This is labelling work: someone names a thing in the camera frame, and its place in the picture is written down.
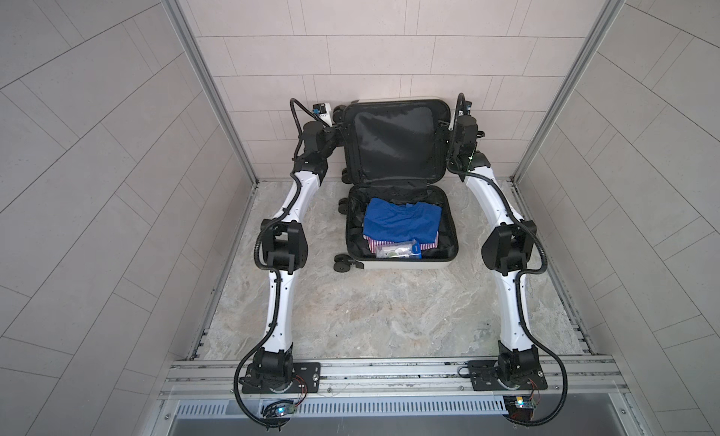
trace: metal vent grille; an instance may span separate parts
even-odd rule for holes
[[[178,416],[217,416],[225,414],[227,400],[186,400],[178,406]]]
[[[419,416],[439,414],[507,414],[497,398],[464,397],[378,397],[367,399],[318,399],[300,405],[295,415],[331,416]]]
[[[260,414],[274,400],[247,400]],[[300,405],[294,417],[370,417],[507,414],[501,396],[442,397],[312,397]],[[245,419],[234,400],[181,400],[179,419]]]

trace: red and white striped fabric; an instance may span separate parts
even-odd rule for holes
[[[420,250],[434,249],[435,247],[437,247],[437,246],[438,246],[438,235],[439,235],[439,233],[436,233],[436,234],[435,234],[435,242],[434,242],[434,243],[430,243],[430,244],[420,244]],[[373,253],[377,250],[378,247],[382,247],[383,245],[397,244],[397,243],[393,243],[393,242],[390,242],[390,241],[376,241],[376,240],[372,240],[372,239],[370,239],[369,237],[365,236],[364,234],[363,234],[362,236],[363,236],[363,237],[365,238],[365,240],[367,241],[367,244],[370,246],[370,251],[373,252]]]

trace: marble floor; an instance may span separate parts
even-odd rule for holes
[[[253,262],[260,222],[277,211],[290,182],[260,183],[210,331],[205,360],[241,358],[263,335],[269,284]],[[299,271],[293,305],[295,358],[490,356],[498,354],[500,315],[491,272],[480,257],[490,227],[480,205],[457,179],[437,183],[447,193],[459,254],[438,270],[333,270],[345,252],[345,216],[337,203],[349,185],[325,181],[303,227],[310,256]],[[513,201],[509,183],[502,185]],[[531,267],[539,265],[534,253]],[[547,274],[529,276],[530,328],[563,354],[581,347]]]

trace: plastic bag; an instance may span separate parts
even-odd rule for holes
[[[420,244],[416,240],[383,245],[375,251],[375,258],[420,259],[422,257],[420,254]]]

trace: red wire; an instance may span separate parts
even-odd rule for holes
[[[532,399],[533,394],[535,394],[535,391],[537,391],[538,392],[538,403],[540,403],[540,388],[538,387],[538,385],[535,384],[534,381],[532,381],[532,379],[530,379],[530,383],[533,384],[533,393],[530,394],[530,398]]]
[[[295,376],[295,379],[297,380],[297,383],[300,385],[300,393],[302,394],[304,392],[304,395],[302,396],[300,401],[295,404],[295,406],[299,406],[308,397],[308,384],[306,384],[305,380],[303,380],[302,377],[300,377],[300,376]]]

